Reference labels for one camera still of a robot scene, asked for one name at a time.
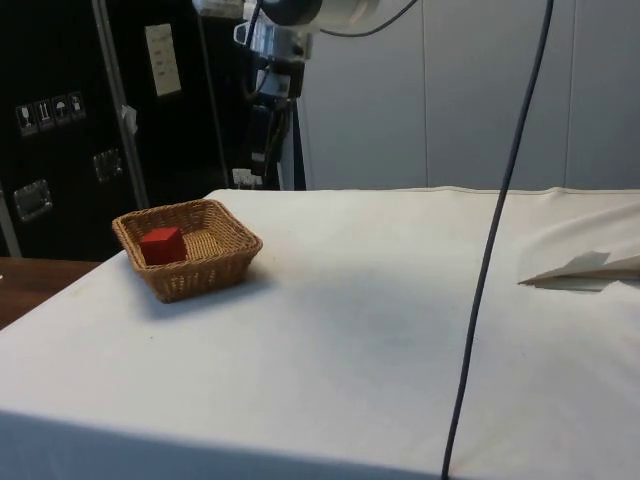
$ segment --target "sticker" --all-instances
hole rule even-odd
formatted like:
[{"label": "sticker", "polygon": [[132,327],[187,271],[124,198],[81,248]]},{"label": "sticker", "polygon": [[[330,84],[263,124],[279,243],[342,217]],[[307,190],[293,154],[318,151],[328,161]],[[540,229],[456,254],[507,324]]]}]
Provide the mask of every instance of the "sticker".
[{"label": "sticker", "polygon": [[66,96],[62,95],[53,99],[53,115],[58,125],[66,125],[71,121],[69,101]]},{"label": "sticker", "polygon": [[80,92],[69,94],[69,109],[71,110],[71,118],[74,120],[82,120],[87,118],[87,111],[84,108],[84,100]]},{"label": "sticker", "polygon": [[53,109],[49,100],[40,100],[34,104],[36,110],[36,118],[40,130],[49,130],[56,126],[53,119]]},{"label": "sticker", "polygon": [[23,137],[38,133],[38,123],[33,105],[21,105],[17,107],[16,116],[18,117],[18,125],[20,126],[20,133]]},{"label": "sticker", "polygon": [[151,58],[151,71],[159,97],[182,90],[176,52],[173,48],[171,25],[154,25],[145,28],[147,47]]}]

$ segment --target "white table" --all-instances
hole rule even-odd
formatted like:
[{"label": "white table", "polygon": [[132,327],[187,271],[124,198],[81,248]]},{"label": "white table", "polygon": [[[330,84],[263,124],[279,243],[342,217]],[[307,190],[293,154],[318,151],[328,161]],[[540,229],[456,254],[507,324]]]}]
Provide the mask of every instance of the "white table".
[{"label": "white table", "polygon": [[[264,240],[245,285],[162,305],[120,254],[0,333],[0,478],[437,478],[495,194],[213,197]],[[509,198],[455,478],[638,478],[640,291],[516,285],[532,236],[638,202]]]}]

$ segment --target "red block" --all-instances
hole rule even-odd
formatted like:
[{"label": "red block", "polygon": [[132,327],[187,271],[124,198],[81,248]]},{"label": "red block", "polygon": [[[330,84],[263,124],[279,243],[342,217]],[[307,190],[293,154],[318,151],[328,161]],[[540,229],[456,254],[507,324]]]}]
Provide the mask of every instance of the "red block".
[{"label": "red block", "polygon": [[156,228],[140,242],[147,265],[167,265],[187,259],[187,247],[179,228]]}]

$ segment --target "wooden surface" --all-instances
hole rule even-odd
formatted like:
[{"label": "wooden surface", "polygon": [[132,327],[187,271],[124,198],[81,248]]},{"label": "wooden surface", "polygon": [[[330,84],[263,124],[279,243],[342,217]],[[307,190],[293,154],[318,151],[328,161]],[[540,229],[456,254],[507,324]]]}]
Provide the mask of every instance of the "wooden surface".
[{"label": "wooden surface", "polygon": [[64,290],[99,263],[0,258],[0,330]]}]

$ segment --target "basket rim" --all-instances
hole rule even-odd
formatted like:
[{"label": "basket rim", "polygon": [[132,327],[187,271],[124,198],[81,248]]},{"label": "basket rim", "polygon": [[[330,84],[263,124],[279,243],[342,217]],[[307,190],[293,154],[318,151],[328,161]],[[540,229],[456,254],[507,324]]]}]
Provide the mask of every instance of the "basket rim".
[{"label": "basket rim", "polygon": [[[173,262],[166,265],[147,265],[144,262],[144,257],[142,257],[141,252],[136,248],[136,243],[130,237],[127,228],[124,225],[126,220],[136,217],[144,217],[149,215],[150,213],[157,212],[158,210],[167,210],[167,209],[175,209],[175,208],[184,208],[191,207],[196,205],[209,205],[218,208],[221,213],[225,216],[226,220],[232,223],[235,227],[238,228],[239,232],[245,235],[247,238],[252,240],[252,244],[250,246],[244,246],[241,248],[237,248],[235,250],[230,250],[228,252],[224,252],[221,255],[216,255],[208,258],[201,258],[197,260],[184,260],[181,262]],[[147,208],[144,210],[137,210],[134,212],[130,212],[120,217],[116,218],[112,222],[112,228],[120,241],[120,244],[127,252],[131,265],[137,272],[142,273],[154,273],[154,272],[166,272],[168,269],[171,270],[180,270],[185,267],[193,267],[197,266],[206,266],[213,265],[218,262],[236,258],[239,255],[243,254],[251,254],[255,256],[263,247],[262,240],[251,230],[249,230],[244,224],[242,224],[236,217],[233,216],[231,212],[217,200],[209,200],[209,199],[200,199],[200,200],[192,200],[189,202],[176,203],[173,205],[166,205],[160,207]]]}]

